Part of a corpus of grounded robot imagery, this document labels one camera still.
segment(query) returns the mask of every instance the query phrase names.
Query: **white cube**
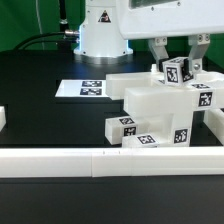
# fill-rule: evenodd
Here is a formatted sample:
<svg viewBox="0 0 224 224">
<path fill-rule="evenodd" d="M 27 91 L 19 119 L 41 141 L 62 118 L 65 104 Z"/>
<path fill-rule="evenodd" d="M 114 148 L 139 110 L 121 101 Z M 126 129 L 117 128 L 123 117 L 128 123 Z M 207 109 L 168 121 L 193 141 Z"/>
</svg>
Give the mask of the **white cube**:
<svg viewBox="0 0 224 224">
<path fill-rule="evenodd" d="M 147 132 L 149 124 L 144 118 L 116 117 L 106 119 L 105 136 L 110 144 L 121 144 L 123 136 Z"/>
<path fill-rule="evenodd" d="M 169 145 L 168 139 L 161 133 L 144 133 L 127 136 L 122 139 L 122 148 L 155 148 Z"/>
<path fill-rule="evenodd" d="M 194 79 L 193 74 L 184 69 L 184 60 L 186 59 L 186 57 L 178 57 L 163 62 L 165 84 L 181 86 Z"/>
</svg>

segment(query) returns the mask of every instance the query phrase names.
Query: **stacked blocks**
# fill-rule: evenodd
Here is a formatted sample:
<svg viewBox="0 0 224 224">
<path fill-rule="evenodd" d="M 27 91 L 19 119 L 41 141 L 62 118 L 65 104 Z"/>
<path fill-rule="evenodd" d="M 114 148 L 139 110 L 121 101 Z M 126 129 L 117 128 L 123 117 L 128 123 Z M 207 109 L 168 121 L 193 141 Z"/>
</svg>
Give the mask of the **stacked blocks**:
<svg viewBox="0 0 224 224">
<path fill-rule="evenodd" d="M 178 57 L 163 62 L 165 84 L 171 86 L 182 86 L 194 79 L 188 71 L 188 58 Z"/>
<path fill-rule="evenodd" d="M 122 137 L 148 131 L 148 122 L 144 118 L 117 117 L 106 119 L 105 136 L 111 145 L 121 144 Z"/>
<path fill-rule="evenodd" d="M 164 62 L 163 75 L 159 72 L 143 73 L 139 77 L 140 85 L 135 85 L 130 74 L 110 75 L 109 82 L 115 82 L 118 76 L 122 79 L 122 94 L 118 95 L 124 98 L 124 111 L 133 120 L 142 118 L 148 127 L 145 132 L 142 129 L 135 135 L 120 131 L 122 147 L 187 147 L 190 145 L 193 112 L 204 110 L 205 123 L 224 144 L 224 113 L 219 110 L 224 107 L 224 75 L 202 71 L 194 79 L 186 72 L 185 60 L 180 57 Z M 119 92 L 119 85 L 113 86 L 113 91 Z M 109 139 L 112 134 L 106 132 Z"/>
<path fill-rule="evenodd" d="M 6 124 L 5 108 L 4 107 L 0 107 L 0 131 L 3 129 L 5 124 Z"/>
</svg>

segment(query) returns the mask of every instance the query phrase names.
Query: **small white cube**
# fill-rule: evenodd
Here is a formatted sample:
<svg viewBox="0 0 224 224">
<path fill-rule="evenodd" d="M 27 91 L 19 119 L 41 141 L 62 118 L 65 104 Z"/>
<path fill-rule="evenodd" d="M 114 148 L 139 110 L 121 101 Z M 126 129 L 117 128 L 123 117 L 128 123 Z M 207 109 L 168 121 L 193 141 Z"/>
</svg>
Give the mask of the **small white cube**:
<svg viewBox="0 0 224 224">
<path fill-rule="evenodd" d="M 186 57 L 178 57 L 163 62 L 163 71 L 165 75 L 165 84 L 171 86 L 182 86 L 194 79 L 194 75 L 184 69 L 184 60 Z"/>
<path fill-rule="evenodd" d="M 111 145 L 121 144 L 123 136 L 147 132 L 149 124 L 143 118 L 116 117 L 106 119 L 105 136 Z"/>
</svg>

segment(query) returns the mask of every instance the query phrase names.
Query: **cable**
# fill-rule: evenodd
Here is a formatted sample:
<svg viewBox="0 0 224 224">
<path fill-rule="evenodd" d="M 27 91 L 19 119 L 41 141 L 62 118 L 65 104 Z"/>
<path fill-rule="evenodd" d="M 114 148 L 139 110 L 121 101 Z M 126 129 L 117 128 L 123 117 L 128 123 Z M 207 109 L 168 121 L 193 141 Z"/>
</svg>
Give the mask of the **cable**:
<svg viewBox="0 0 224 224">
<path fill-rule="evenodd" d="M 33 41 L 31 43 L 26 44 L 22 50 L 25 50 L 27 47 L 33 44 L 39 44 L 39 43 L 58 43 L 58 42 L 63 42 L 63 40 L 39 40 L 39 41 Z M 71 42 L 71 43 L 77 43 L 74 40 L 66 40 L 66 42 Z"/>
<path fill-rule="evenodd" d="M 69 29 L 68 20 L 66 18 L 66 7 L 65 0 L 58 0 L 59 11 L 60 11 L 60 31 Z"/>
<path fill-rule="evenodd" d="M 39 39 L 39 38 L 50 37 L 50 36 L 60 36 L 60 35 L 64 35 L 64 34 L 65 34 L 64 32 L 53 32 L 53 33 L 45 33 L 45 34 L 35 35 L 35 36 L 27 38 L 26 40 L 19 43 L 17 46 L 15 46 L 14 50 L 19 50 L 23 45 L 29 43 L 30 41 Z"/>
<path fill-rule="evenodd" d="M 36 0 L 36 15 L 37 15 L 37 21 L 38 21 L 40 34 L 43 34 L 42 23 L 41 23 L 41 19 L 40 19 L 39 0 Z"/>
</svg>

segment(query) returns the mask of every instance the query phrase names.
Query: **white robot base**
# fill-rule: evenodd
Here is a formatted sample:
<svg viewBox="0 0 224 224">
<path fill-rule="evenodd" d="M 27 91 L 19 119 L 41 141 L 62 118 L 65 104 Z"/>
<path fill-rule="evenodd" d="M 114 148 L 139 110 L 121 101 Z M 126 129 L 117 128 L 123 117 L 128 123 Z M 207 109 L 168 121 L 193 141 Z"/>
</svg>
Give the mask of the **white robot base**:
<svg viewBox="0 0 224 224">
<path fill-rule="evenodd" d="M 86 0 L 86 17 L 79 31 L 80 42 L 74 49 L 75 60 L 117 64 L 132 59 L 133 51 L 118 29 L 115 0 Z"/>
</svg>

